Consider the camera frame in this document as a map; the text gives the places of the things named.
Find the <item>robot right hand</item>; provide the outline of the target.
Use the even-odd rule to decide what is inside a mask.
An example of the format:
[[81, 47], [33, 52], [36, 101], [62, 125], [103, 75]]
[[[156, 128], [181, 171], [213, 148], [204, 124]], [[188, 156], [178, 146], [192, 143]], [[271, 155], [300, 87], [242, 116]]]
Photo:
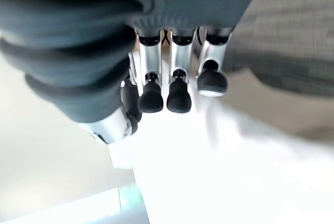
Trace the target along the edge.
[[225, 93], [222, 64], [252, 0], [1, 0], [1, 52], [28, 86], [105, 144], [143, 113], [186, 113], [195, 32], [200, 92]]

